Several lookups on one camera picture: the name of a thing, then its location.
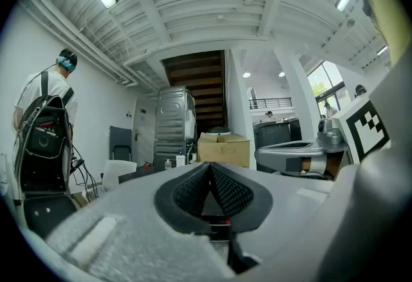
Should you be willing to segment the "grey metal railing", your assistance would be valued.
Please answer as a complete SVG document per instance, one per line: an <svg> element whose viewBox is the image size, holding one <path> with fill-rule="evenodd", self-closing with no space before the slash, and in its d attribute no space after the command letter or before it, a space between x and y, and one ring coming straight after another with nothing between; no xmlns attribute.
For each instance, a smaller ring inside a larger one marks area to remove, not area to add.
<svg viewBox="0 0 412 282"><path fill-rule="evenodd" d="M250 109L284 109L292 107L292 100L290 97L287 98L272 98L272 99L250 99L249 101Z"/></svg>

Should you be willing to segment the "large cardboard box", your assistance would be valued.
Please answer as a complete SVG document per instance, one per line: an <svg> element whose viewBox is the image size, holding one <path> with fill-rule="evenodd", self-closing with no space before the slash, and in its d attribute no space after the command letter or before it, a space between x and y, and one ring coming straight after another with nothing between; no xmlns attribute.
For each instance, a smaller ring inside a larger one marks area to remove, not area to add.
<svg viewBox="0 0 412 282"><path fill-rule="evenodd" d="M250 141L239 135L202 133L197 143L198 162L221 162L250 167Z"/></svg>

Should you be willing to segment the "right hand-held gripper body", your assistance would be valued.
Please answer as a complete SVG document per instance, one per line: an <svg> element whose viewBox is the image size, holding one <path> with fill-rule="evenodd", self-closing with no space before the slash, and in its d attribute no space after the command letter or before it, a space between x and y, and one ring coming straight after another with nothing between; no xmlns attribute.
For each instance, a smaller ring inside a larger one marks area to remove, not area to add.
<svg viewBox="0 0 412 282"><path fill-rule="evenodd" d="M354 164L389 142L386 128L368 96L359 96L331 118L321 119L317 139L327 153L347 150Z"/></svg>

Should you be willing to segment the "black round device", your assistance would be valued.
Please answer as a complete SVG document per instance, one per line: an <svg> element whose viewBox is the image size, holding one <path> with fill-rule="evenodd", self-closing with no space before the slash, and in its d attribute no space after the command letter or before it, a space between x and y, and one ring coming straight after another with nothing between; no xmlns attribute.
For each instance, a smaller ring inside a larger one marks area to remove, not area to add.
<svg viewBox="0 0 412 282"><path fill-rule="evenodd" d="M75 204L65 194L35 196L23 201L26 224L42 239L76 211Z"/></svg>

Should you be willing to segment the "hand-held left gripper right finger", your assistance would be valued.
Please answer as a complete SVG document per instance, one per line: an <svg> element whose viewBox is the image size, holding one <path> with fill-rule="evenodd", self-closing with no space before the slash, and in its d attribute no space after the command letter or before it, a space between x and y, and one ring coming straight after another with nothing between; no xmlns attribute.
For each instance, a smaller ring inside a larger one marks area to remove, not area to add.
<svg viewBox="0 0 412 282"><path fill-rule="evenodd" d="M211 164L211 193L227 221L229 253L212 282L236 278L315 282L322 236L310 234L331 182L298 180L229 164Z"/></svg>

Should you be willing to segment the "white door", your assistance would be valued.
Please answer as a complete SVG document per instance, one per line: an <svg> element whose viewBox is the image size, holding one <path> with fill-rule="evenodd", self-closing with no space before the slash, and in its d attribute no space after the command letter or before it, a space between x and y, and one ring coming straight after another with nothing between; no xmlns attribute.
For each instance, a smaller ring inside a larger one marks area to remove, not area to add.
<svg viewBox="0 0 412 282"><path fill-rule="evenodd" d="M155 111L153 101L136 98L133 117L133 161L138 167L153 162L155 142Z"/></svg>

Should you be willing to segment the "large window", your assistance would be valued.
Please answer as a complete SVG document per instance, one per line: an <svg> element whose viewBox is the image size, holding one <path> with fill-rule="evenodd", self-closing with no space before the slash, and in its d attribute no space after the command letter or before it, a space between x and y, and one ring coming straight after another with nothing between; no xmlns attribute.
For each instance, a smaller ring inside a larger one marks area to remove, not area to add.
<svg viewBox="0 0 412 282"><path fill-rule="evenodd" d="M332 110L340 111L350 103L350 97L337 66L323 61L308 75L320 114L326 115L325 104Z"/></svg>

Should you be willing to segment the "dark folding chair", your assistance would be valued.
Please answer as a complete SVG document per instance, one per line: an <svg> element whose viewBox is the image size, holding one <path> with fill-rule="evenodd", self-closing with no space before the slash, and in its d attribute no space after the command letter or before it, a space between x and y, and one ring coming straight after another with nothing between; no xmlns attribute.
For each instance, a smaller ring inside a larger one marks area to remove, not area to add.
<svg viewBox="0 0 412 282"><path fill-rule="evenodd" d="M132 161L132 130L109 127L109 159Z"/></svg>

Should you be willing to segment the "silver metal appliance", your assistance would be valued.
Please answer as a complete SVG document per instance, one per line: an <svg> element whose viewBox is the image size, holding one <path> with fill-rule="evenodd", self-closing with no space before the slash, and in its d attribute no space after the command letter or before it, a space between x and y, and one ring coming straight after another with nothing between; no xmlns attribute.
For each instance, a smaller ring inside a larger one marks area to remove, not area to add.
<svg viewBox="0 0 412 282"><path fill-rule="evenodd" d="M195 125L195 101L185 86L163 88L158 92L156 140L194 140Z"/></svg>

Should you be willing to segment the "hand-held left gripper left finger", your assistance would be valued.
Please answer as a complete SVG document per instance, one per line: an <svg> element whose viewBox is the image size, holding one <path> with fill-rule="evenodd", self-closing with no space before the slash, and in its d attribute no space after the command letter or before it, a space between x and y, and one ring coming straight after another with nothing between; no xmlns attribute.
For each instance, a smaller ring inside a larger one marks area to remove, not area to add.
<svg viewBox="0 0 412 282"><path fill-rule="evenodd" d="M67 282L220 282L235 276L208 237L182 234L155 209L180 167L132 180L62 222L47 238L48 264Z"/></svg>

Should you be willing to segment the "dark grey appliance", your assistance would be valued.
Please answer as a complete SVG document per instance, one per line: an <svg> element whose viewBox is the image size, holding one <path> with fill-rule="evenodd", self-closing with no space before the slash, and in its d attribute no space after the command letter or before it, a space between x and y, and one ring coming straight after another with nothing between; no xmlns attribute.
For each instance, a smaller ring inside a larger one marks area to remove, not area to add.
<svg viewBox="0 0 412 282"><path fill-rule="evenodd" d="M155 140L154 141L154 171L161 172L165 170L167 159L170 160L172 168L176 167L176 157L183 155L185 163L189 163L189 156L193 152L192 140Z"/></svg>

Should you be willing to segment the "black marble sink countertop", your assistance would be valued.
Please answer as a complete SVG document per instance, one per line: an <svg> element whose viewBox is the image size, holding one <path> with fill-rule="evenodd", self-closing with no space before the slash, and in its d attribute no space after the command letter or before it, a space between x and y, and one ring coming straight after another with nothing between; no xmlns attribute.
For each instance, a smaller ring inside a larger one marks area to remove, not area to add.
<svg viewBox="0 0 412 282"><path fill-rule="evenodd" d="M145 168L144 166L142 166L142 167L138 167L136 169L136 171L134 171L132 173L123 174L123 175L119 176L118 177L118 182L119 182L119 184L122 184L124 182L128 182L130 180L134 180L134 179L137 179L137 178L142 178L142 177L145 177L145 176L149 176L149 175L152 175L152 174L155 174L155 173L156 173L156 171L155 171L153 166L148 167L148 168Z"/></svg>

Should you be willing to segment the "black backpack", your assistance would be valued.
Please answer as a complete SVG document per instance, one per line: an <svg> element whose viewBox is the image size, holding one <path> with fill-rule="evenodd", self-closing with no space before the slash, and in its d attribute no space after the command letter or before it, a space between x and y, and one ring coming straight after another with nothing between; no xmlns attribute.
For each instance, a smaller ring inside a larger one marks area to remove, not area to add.
<svg viewBox="0 0 412 282"><path fill-rule="evenodd" d="M23 115L14 173L28 196L68 192L72 145L68 114L59 96L43 95Z"/></svg>

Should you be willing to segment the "person's yellow shirt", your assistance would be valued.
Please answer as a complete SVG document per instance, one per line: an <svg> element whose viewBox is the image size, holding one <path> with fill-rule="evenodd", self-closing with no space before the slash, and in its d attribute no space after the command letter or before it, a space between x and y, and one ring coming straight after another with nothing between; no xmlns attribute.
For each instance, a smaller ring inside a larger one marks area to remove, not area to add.
<svg viewBox="0 0 412 282"><path fill-rule="evenodd" d="M363 7L396 65L412 43L412 21L400 0L364 0Z"/></svg>

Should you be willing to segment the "brown wooden staircase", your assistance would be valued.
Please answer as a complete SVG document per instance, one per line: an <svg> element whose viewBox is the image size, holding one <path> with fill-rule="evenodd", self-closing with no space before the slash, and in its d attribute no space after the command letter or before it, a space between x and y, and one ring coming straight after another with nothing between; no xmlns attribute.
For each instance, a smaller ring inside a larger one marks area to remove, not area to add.
<svg viewBox="0 0 412 282"><path fill-rule="evenodd" d="M162 61L171 86L185 86L195 101L197 133L227 125L223 50L191 53Z"/></svg>

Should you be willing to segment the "dark grey round counter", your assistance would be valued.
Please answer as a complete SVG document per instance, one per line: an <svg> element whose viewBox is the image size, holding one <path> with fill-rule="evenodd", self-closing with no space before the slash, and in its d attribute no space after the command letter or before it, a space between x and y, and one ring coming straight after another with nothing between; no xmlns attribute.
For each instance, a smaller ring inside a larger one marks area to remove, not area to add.
<svg viewBox="0 0 412 282"><path fill-rule="evenodd" d="M253 125L256 149L285 142L302 140L297 118L282 121L264 121Z"/></svg>

